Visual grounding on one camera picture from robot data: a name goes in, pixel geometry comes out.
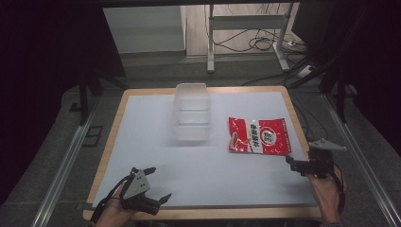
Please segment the black floor socket plate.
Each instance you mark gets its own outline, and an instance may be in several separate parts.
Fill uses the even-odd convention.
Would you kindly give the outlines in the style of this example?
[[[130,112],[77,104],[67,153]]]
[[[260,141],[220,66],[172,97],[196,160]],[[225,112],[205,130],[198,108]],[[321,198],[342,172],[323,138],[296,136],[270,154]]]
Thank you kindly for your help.
[[[84,137],[82,145],[85,148],[95,148],[98,145],[102,131],[102,126],[91,126]]]

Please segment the white metal desk frame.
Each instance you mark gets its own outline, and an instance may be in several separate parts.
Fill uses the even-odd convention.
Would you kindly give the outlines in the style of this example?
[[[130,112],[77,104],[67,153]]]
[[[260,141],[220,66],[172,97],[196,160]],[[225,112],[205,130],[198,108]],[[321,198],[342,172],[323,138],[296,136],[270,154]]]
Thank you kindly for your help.
[[[207,51],[207,72],[215,72],[215,30],[239,30],[239,29],[277,29],[280,31],[278,38],[272,43],[276,57],[284,72],[289,71],[289,66],[284,57],[282,44],[288,28],[288,22],[293,9],[293,3],[288,5],[284,14],[255,14],[255,15],[230,15],[215,16],[214,6],[209,6],[208,17],[208,51]]]

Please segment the grey cabinet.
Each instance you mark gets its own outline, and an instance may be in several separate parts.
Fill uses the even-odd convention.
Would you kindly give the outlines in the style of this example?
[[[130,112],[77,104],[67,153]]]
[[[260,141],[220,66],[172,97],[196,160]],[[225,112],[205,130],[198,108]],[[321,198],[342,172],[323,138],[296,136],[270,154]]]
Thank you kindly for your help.
[[[104,8],[103,12],[119,54],[186,49],[183,7]]]

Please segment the clear plastic storage box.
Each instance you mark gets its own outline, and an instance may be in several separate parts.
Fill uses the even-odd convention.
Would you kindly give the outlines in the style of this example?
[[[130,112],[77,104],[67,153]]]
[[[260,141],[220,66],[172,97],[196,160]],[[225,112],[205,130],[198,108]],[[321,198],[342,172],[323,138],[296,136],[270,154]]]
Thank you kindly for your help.
[[[211,128],[211,96],[205,83],[176,86],[173,129],[180,141],[206,141]]]

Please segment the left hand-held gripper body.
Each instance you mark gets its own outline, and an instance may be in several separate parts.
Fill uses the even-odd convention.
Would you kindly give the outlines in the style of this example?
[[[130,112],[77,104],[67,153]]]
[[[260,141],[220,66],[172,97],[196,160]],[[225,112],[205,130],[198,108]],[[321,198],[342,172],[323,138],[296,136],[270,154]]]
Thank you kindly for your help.
[[[143,169],[134,167],[121,190],[123,208],[155,216],[159,212],[161,204],[146,196],[146,192],[149,190],[147,175],[144,174]]]

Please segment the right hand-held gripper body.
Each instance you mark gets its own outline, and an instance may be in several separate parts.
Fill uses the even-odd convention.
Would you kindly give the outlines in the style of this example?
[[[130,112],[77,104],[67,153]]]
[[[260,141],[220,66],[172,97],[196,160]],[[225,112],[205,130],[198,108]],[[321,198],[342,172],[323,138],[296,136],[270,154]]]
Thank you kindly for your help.
[[[308,144],[308,161],[304,174],[311,174],[319,179],[324,179],[328,174],[334,172],[333,151],[345,151],[346,147],[323,138]]]

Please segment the red snack packet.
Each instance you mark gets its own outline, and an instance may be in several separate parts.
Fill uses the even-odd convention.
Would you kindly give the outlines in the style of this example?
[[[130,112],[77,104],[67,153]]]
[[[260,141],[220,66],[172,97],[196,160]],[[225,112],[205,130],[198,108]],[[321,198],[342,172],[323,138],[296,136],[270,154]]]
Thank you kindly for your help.
[[[230,151],[267,155],[291,153],[284,118],[249,120],[230,117],[229,131],[231,135]]]

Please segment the white power strip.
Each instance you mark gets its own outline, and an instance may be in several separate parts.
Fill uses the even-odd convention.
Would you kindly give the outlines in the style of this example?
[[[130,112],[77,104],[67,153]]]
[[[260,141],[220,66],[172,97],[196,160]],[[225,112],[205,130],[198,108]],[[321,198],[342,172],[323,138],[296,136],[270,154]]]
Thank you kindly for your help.
[[[315,69],[316,69],[315,66],[307,65],[304,69],[302,69],[302,70],[298,73],[298,77],[299,77],[299,78],[303,78],[303,77],[307,76],[308,74],[310,74],[311,72],[313,72]]]

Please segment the person's left hand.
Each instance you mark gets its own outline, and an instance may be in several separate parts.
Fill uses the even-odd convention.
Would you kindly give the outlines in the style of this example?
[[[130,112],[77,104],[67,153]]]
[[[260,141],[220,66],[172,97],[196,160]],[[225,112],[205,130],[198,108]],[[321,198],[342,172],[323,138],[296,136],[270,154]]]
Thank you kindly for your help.
[[[124,227],[124,225],[136,214],[135,210],[124,209],[119,199],[123,186],[120,185],[105,206],[104,211],[95,224],[95,227]]]

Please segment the dark curtain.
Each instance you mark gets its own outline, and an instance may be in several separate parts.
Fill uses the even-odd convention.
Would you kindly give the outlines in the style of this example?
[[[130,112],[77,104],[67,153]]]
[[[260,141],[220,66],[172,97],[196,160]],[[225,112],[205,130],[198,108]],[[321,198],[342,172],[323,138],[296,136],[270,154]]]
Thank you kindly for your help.
[[[0,0],[0,205],[39,150],[61,97],[125,71],[99,0]]]
[[[401,155],[401,0],[307,0],[292,32],[320,64],[336,56],[357,14],[366,17],[344,54],[340,74],[357,90],[362,114]]]

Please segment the black metal stand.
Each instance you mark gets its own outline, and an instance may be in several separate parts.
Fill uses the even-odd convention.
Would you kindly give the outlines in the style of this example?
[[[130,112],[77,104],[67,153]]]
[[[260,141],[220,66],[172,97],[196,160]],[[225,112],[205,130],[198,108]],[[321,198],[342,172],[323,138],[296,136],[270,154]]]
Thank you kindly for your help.
[[[336,113],[342,123],[346,122],[344,115],[345,98],[352,97],[352,95],[346,94],[346,85],[347,83],[343,73],[331,71],[324,75],[323,80],[319,85],[320,92],[324,94],[330,93],[334,87],[337,88],[337,92],[335,94]]]
[[[100,83],[100,79],[105,79],[111,84],[121,88],[122,90],[129,89],[129,86],[127,84],[100,71],[95,71],[91,75],[89,74],[80,75],[78,83],[79,103],[74,103],[71,106],[70,111],[80,112],[79,124],[81,126],[83,126],[84,123],[89,118],[89,104],[88,104],[87,90],[90,90],[90,92],[94,96],[101,96],[103,94],[103,87]]]

